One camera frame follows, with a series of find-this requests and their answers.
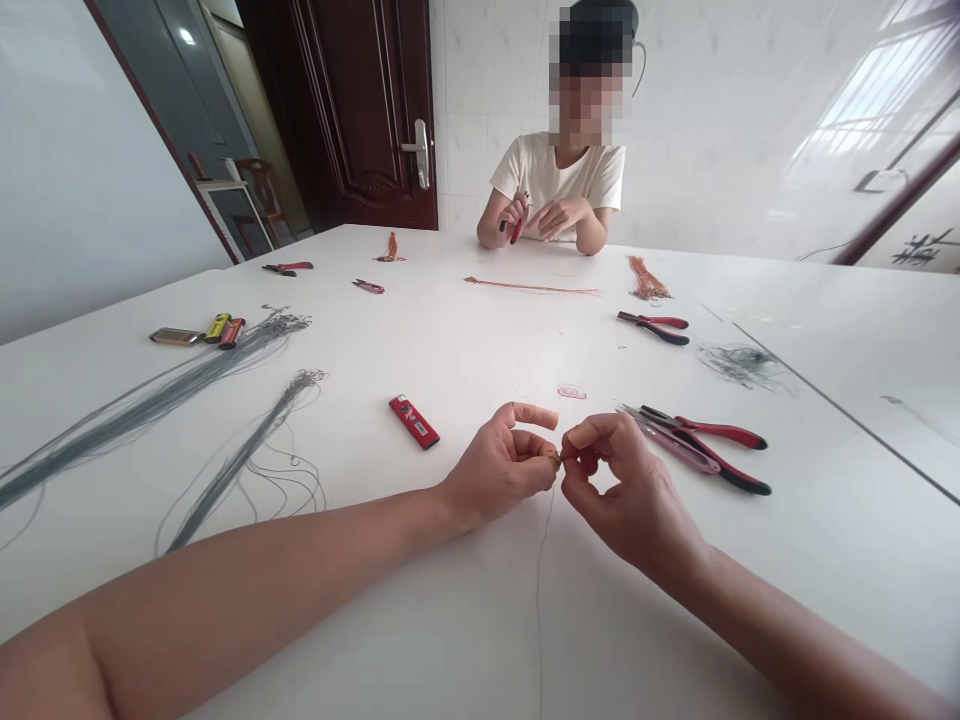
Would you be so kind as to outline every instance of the hand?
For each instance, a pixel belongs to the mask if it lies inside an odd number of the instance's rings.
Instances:
[[[517,192],[513,198],[513,202],[507,205],[503,212],[497,217],[497,229],[499,231],[500,225],[504,225],[503,231],[500,232],[500,239],[503,241],[504,245],[510,244],[510,238],[513,237],[513,231],[517,227],[519,222],[527,222],[527,217],[530,215],[530,203],[527,202],[526,193]]]
[[[556,446],[518,422],[555,430],[558,415],[536,405],[507,403],[483,425],[437,490],[462,529],[476,530],[522,500],[549,490],[560,470]]]
[[[564,434],[560,458],[563,494],[617,555],[660,585],[706,568],[712,549],[632,417],[588,417]],[[620,481],[602,497],[589,481],[600,460]]]
[[[583,196],[551,200],[530,218],[530,224],[540,232],[541,240],[550,242],[592,212],[590,201]]]

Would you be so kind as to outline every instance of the child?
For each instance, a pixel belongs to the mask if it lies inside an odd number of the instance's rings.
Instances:
[[[576,240],[584,255],[607,242],[620,209],[625,149],[604,145],[604,106],[620,89],[639,18],[630,0],[580,0],[561,10],[559,63],[551,67],[557,132],[521,135],[490,178],[493,190],[477,224],[480,244],[505,247],[521,237]]]

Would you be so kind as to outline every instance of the red lighter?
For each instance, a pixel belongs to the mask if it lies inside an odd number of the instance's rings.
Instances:
[[[440,436],[437,431],[430,427],[430,423],[423,419],[423,416],[417,412],[413,403],[407,400],[406,395],[397,395],[390,401],[390,409],[393,410],[400,422],[407,431],[413,435],[414,440],[420,443],[420,447],[429,450],[438,442]]]
[[[220,349],[233,350],[237,346],[237,337],[240,335],[240,330],[246,324],[247,321],[243,318],[234,318],[228,322],[227,327],[223,330],[223,335],[220,337]]]

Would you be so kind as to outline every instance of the wooden door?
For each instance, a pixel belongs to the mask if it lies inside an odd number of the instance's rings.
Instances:
[[[260,76],[317,231],[437,229],[427,0],[239,0]],[[429,188],[415,143],[426,123]]]

